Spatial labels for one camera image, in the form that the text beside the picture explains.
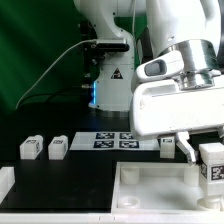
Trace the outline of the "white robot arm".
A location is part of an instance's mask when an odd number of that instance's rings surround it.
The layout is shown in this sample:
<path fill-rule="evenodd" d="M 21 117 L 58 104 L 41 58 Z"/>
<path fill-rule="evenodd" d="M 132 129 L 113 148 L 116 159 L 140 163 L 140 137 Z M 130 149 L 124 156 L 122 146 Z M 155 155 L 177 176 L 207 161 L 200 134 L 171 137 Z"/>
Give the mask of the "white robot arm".
<path fill-rule="evenodd" d="M 174 138 L 196 163 L 190 135 L 224 135 L 224 0 L 73 1 L 102 55 L 91 108 L 129 116 L 139 140 Z"/>

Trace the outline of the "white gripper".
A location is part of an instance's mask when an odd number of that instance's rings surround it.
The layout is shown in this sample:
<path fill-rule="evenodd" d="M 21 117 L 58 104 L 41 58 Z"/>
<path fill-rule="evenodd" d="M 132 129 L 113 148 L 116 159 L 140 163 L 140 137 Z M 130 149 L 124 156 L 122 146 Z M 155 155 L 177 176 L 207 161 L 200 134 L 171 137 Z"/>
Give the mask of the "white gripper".
<path fill-rule="evenodd" d="M 175 135 L 176 145 L 188 164 L 196 164 L 189 134 L 224 127 L 224 76 L 211 88 L 181 91 L 174 80 L 139 85 L 130 107 L 130 128 L 140 140 Z"/>

